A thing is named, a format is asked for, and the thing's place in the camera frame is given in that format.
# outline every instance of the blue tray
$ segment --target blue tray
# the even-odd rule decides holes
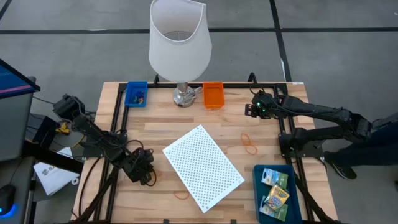
[[[286,204],[287,214],[285,221],[280,221],[276,218],[272,218],[259,211],[262,196],[267,196],[271,190],[271,186],[263,184],[261,182],[262,171],[264,168],[272,169],[284,174],[289,175],[287,178],[287,190],[289,191],[290,197],[287,199]],[[261,224],[268,223],[285,223],[285,224],[302,224],[302,217],[300,212],[299,199],[297,197],[296,183],[294,179],[294,170],[291,165],[255,165],[253,168],[253,186],[254,186],[254,203],[256,209],[257,220]]]
[[[144,102],[141,104],[135,103],[134,98],[138,93],[144,92]],[[126,98],[124,99],[124,105],[128,107],[145,107],[147,104],[147,92],[148,82],[147,81],[130,81],[127,84]]]

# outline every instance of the shoe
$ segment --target shoe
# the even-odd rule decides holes
[[[325,161],[332,166],[332,168],[335,170],[335,172],[342,178],[346,180],[355,180],[356,179],[356,173],[351,167],[341,167],[336,165],[329,156],[330,152],[325,152]]]

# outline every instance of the perforated board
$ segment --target perforated board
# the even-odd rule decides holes
[[[203,213],[244,182],[202,125],[163,149]]]

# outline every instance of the lamp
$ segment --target lamp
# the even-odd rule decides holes
[[[164,78],[177,82],[174,102],[192,105],[198,78],[211,57],[206,4],[191,0],[153,0],[150,6],[149,62]]]

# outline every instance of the orange container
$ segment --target orange container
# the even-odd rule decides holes
[[[224,86],[222,82],[203,83],[203,102],[208,109],[221,108],[224,105]]]

